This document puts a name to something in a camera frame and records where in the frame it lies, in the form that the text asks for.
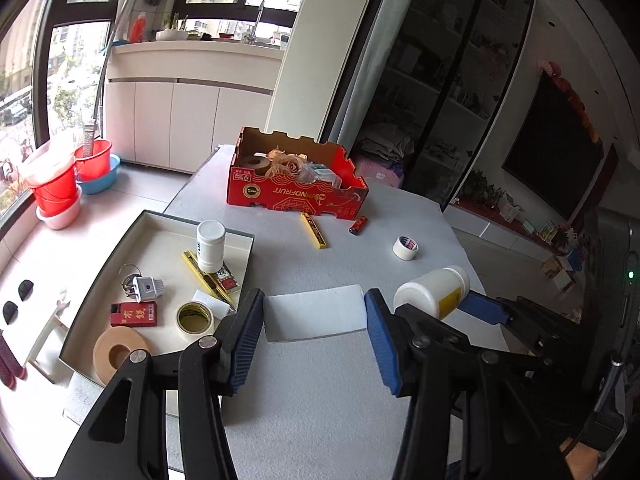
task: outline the floor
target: floor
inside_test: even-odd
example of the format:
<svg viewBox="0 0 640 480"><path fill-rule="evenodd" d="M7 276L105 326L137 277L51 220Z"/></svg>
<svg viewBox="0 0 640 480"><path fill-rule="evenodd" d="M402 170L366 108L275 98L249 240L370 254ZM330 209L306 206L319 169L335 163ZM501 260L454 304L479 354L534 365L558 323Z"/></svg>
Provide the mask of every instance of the floor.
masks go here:
<svg viewBox="0 0 640 480"><path fill-rule="evenodd" d="M123 166L112 189L82 198L81 215L71 227L52 232L40 223L29 234L0 276L0 299L21 279L29 278L37 286L38 277L46 275L68 290L71 304L61 319L69 324L102 263L134 218L143 209L164 210L187 179L183 174ZM560 294L537 260L463 232L456 231L456 236L489 296L526 296L556 312L568 312L580 304L580 288ZM521 350L508 334L506 340L512 351ZM28 365L28 380L17 381L15 391L0 385L0 430L37 477L56 474L78 431L62 414L71 377L57 361L62 341L63 334L53 332L38 356L56 384ZM184 478L171 471L170 476Z"/></svg>

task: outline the black tv screen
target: black tv screen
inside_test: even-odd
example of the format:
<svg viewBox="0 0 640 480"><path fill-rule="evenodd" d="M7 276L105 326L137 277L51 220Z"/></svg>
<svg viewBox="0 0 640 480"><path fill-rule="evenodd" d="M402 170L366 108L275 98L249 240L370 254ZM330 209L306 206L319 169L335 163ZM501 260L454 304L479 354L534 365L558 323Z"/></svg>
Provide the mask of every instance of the black tv screen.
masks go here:
<svg viewBox="0 0 640 480"><path fill-rule="evenodd" d="M582 120L546 74L502 168L568 219L604 155Z"/></svg>

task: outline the metal screw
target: metal screw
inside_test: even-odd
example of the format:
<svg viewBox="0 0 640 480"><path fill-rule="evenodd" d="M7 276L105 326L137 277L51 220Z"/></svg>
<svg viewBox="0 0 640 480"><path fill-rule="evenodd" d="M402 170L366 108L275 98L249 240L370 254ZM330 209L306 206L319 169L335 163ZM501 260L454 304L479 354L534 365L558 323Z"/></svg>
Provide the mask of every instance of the metal screw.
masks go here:
<svg viewBox="0 0 640 480"><path fill-rule="evenodd" d="M482 352L482 361L488 365L495 365L499 361L499 357L497 353L485 350Z"/></svg>
<svg viewBox="0 0 640 480"><path fill-rule="evenodd" d="M131 352L131 355L129 356L129 360L132 363L141 363L145 359L146 359L146 352L144 350L134 350L133 352Z"/></svg>
<svg viewBox="0 0 640 480"><path fill-rule="evenodd" d="M213 348L217 344L218 340L212 335L201 337L198 341L198 345L200 346L200 348Z"/></svg>
<svg viewBox="0 0 640 480"><path fill-rule="evenodd" d="M418 334L413 339L411 339L411 343L416 348L427 348L431 344L431 339L424 334Z"/></svg>

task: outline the bottle label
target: bottle label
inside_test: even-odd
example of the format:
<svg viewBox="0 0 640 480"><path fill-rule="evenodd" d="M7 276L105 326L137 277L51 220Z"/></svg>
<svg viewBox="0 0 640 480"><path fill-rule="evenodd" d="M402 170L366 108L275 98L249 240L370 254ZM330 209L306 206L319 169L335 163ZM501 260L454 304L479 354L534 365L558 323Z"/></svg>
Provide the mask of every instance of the bottle label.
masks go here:
<svg viewBox="0 0 640 480"><path fill-rule="evenodd" d="M462 298L462 289L460 287L456 288L449 294L447 294L444 298L442 298L438 302L438 307L440 309L440 315L438 319L443 319L451 314L454 309L460 304L460 299Z"/></svg>

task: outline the pink storage bin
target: pink storage bin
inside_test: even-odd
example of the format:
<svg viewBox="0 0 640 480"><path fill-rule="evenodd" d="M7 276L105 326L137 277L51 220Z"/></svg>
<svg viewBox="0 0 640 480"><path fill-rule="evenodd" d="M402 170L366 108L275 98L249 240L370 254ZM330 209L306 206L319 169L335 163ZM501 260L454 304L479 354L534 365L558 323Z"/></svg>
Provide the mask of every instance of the pink storage bin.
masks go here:
<svg viewBox="0 0 640 480"><path fill-rule="evenodd" d="M391 187L402 186L403 176L397 176L391 168L385 168L378 163L359 155L353 161L356 167L356 176L375 178L381 184Z"/></svg>

